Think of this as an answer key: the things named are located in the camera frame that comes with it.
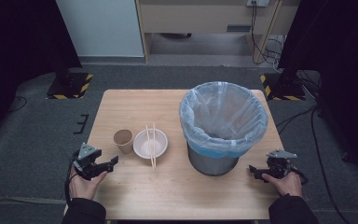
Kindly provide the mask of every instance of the black curtain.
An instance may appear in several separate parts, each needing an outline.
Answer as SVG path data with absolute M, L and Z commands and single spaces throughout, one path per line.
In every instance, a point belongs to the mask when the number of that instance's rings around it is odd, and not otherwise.
M 51 52 L 81 67 L 55 0 L 0 0 L 0 121 L 19 84 L 55 72 Z
M 308 41 L 301 42 L 306 33 Z M 296 49 L 301 53 L 293 58 Z M 358 161 L 358 1 L 302 0 L 279 67 L 294 60 L 299 60 L 297 70 L 321 74 L 318 103 L 342 146 Z

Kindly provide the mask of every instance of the gray trash can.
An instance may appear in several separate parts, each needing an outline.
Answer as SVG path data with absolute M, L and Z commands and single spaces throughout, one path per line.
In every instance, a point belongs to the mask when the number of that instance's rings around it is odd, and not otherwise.
M 259 142 L 269 118 L 253 93 L 227 82 L 189 90 L 179 105 L 188 157 L 205 175 L 223 175 Z

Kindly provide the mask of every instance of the wall socket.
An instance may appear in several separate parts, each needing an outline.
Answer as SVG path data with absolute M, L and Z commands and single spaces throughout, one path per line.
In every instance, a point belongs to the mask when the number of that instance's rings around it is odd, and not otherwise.
M 254 3 L 256 3 L 258 7 L 267 7 L 269 5 L 269 0 L 248 0 L 246 6 L 253 7 Z

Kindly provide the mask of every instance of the table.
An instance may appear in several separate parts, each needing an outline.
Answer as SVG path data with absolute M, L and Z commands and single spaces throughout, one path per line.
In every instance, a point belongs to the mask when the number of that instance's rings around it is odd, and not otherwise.
M 255 14 L 254 49 L 250 35 L 253 7 L 246 0 L 136 0 L 138 21 L 148 61 L 155 33 L 246 34 L 256 62 L 262 62 L 269 37 L 287 35 L 300 0 L 269 0 Z
M 248 166 L 267 168 L 266 153 L 282 148 L 262 91 L 253 91 L 266 108 L 269 121 L 264 138 L 240 157 L 225 175 L 207 176 L 191 165 L 179 120 L 179 103 L 187 90 L 109 90 L 103 95 L 88 144 L 102 150 L 97 163 L 119 155 L 115 170 L 101 183 L 95 201 L 106 208 L 106 219 L 268 219 L 268 207 L 279 194 L 255 180 Z M 119 129 L 134 134 L 145 125 L 167 134 L 167 151 L 150 160 L 134 152 L 123 154 L 113 142 Z

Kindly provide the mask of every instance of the light blue plastic bag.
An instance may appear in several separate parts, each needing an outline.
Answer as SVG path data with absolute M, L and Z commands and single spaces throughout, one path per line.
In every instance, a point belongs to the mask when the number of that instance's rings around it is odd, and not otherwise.
M 238 158 L 258 143 L 269 117 L 253 93 L 227 82 L 208 82 L 187 92 L 179 106 L 189 146 L 211 158 Z

